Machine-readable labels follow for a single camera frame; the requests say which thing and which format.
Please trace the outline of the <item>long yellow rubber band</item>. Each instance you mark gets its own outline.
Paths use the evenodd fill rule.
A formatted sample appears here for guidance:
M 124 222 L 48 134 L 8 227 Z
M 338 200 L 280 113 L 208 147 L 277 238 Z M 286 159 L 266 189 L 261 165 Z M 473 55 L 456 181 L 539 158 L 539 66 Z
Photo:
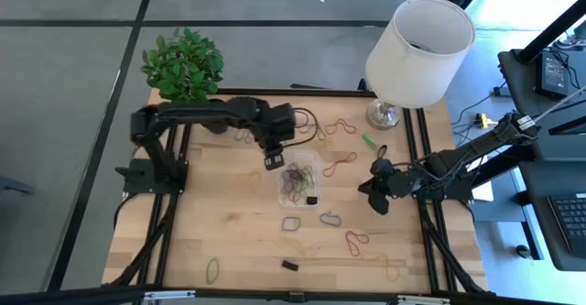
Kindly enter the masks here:
M 320 247 L 311 243 L 303 242 L 295 237 L 281 235 L 275 241 L 283 251 L 290 255 L 301 257 L 312 257 L 318 254 Z
M 362 260 L 382 263 L 385 267 L 385 278 L 389 282 L 396 282 L 401 276 L 401 271 L 396 267 L 388 255 L 377 252 L 364 252 L 360 255 Z

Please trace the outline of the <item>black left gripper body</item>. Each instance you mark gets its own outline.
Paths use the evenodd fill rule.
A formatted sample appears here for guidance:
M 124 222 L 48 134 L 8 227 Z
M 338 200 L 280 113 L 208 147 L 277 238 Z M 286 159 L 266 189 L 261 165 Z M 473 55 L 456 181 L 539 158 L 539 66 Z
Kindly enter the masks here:
M 261 103 L 250 125 L 255 142 L 266 155 L 282 151 L 282 142 L 295 137 L 296 117 L 290 103 L 270 106 Z

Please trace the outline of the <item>silver lamp base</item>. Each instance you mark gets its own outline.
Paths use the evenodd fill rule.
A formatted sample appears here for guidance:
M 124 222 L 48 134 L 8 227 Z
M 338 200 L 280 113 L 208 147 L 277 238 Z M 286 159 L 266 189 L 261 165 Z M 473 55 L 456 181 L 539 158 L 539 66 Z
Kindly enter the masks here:
M 365 116 L 368 124 L 378 130 L 395 127 L 400 120 L 396 108 L 380 99 L 374 99 L 369 103 Z

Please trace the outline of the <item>black keyboard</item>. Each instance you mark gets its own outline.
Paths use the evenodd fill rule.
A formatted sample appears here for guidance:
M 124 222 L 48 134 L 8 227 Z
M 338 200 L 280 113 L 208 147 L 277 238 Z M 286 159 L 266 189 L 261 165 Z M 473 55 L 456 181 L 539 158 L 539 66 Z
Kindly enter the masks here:
M 569 251 L 586 258 L 586 193 L 549 196 L 548 204 Z

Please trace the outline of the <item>long red rubber band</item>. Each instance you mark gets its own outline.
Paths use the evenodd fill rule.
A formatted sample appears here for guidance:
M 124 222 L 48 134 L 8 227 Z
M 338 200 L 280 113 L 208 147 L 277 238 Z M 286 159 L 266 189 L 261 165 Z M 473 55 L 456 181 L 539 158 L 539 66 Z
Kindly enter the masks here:
M 338 159 L 335 162 L 333 162 L 329 167 L 324 169 L 322 171 L 322 175 L 325 178 L 332 177 L 339 165 L 345 164 L 345 163 L 351 163 L 351 162 L 355 161 L 356 159 L 357 159 L 357 154 L 355 152 L 350 152 L 346 158 Z

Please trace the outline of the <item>yellow plug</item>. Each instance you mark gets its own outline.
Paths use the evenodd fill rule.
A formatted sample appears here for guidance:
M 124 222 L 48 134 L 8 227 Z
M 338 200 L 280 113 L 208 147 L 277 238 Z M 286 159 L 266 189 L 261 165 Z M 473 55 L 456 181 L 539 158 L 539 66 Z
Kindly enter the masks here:
M 487 129 L 492 125 L 497 125 L 497 122 L 487 117 L 486 114 L 477 114 L 473 120 L 473 125 L 481 129 Z

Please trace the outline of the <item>white lamp shade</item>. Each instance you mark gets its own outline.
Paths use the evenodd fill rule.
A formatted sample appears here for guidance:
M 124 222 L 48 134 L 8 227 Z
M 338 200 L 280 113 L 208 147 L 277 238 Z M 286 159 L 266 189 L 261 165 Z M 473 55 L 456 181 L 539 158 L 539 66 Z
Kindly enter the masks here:
M 385 103 L 424 108 L 444 96 L 475 41 L 475 26 L 448 0 L 406 0 L 365 63 L 365 79 Z

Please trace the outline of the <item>clear plastic bin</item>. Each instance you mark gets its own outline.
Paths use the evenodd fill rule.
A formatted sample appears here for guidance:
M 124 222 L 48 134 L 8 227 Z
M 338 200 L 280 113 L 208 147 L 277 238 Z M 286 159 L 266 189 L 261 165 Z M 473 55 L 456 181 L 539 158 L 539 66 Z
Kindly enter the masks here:
M 277 170 L 277 196 L 279 203 L 286 208 L 314 208 L 320 204 L 320 174 L 322 172 L 320 166 L 320 155 L 314 150 L 308 149 L 297 149 L 287 150 L 283 153 L 285 165 Z M 302 172 L 306 166 L 312 166 L 315 178 L 315 188 L 311 189 L 307 187 L 304 181 L 296 182 L 296 191 L 298 194 L 298 200 L 296 202 L 290 202 L 281 193 L 284 180 L 282 173 L 286 169 L 298 169 Z M 318 203 L 315 205 L 307 205 L 306 199 L 308 197 L 317 197 Z

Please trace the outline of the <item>black desk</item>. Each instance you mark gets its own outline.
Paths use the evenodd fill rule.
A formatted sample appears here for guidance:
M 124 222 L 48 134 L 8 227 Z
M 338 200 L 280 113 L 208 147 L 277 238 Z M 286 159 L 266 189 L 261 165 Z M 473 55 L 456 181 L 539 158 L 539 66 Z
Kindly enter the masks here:
M 586 258 L 569 251 L 548 204 L 549 196 L 586 193 L 586 163 L 522 162 L 519 169 L 555 268 L 586 272 Z
M 527 65 L 519 63 L 515 58 L 516 53 L 517 49 L 514 49 L 502 51 L 497 55 L 501 72 L 512 94 L 516 110 L 538 117 L 556 102 L 535 92 L 534 87 L 538 84 L 536 64 L 534 61 Z M 570 66 L 578 74 L 580 87 L 586 88 L 586 51 L 568 51 L 568 54 Z M 586 116 L 586 90 L 577 99 L 571 99 L 570 103 L 565 103 L 562 107 L 566 109 L 549 113 L 537 123 L 544 127 L 553 127 Z

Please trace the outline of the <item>black plant pot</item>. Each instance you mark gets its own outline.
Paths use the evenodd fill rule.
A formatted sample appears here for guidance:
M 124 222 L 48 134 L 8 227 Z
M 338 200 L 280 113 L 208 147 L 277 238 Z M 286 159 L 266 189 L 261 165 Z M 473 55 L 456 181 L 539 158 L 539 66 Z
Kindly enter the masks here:
M 204 122 L 201 125 L 215 135 L 224 134 L 229 128 L 229 125 L 224 121 Z

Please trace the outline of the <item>black electronic device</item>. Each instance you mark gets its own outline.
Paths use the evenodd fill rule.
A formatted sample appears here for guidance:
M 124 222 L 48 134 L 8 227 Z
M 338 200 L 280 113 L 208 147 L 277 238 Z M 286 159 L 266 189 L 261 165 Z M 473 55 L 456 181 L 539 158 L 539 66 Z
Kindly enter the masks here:
M 567 53 L 547 48 L 537 58 L 537 85 L 535 92 L 549 99 L 568 96 L 572 83 Z

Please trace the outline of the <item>artificial green plant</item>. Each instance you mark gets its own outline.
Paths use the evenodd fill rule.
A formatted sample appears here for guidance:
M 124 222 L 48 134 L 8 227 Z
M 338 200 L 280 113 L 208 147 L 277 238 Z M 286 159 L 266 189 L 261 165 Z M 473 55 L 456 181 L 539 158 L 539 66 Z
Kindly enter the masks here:
M 156 38 L 153 49 L 141 52 L 140 71 L 146 84 L 173 103 L 209 102 L 222 81 L 224 57 L 215 42 L 188 27 Z

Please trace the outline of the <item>black pole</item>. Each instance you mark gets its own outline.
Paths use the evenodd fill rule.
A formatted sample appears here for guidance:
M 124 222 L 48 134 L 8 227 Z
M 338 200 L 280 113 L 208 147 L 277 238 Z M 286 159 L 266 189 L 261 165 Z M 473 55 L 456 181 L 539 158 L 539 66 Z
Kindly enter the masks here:
M 527 65 L 573 24 L 586 15 L 586 0 L 577 0 L 527 46 L 515 54 L 516 60 Z

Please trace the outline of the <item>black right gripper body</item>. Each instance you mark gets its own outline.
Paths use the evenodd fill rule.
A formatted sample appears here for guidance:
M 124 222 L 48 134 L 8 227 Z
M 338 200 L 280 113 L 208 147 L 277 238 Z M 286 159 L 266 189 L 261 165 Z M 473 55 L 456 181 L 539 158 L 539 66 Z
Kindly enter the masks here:
M 394 199 L 403 198 L 420 188 L 424 177 L 417 169 L 396 170 L 385 181 L 385 195 Z

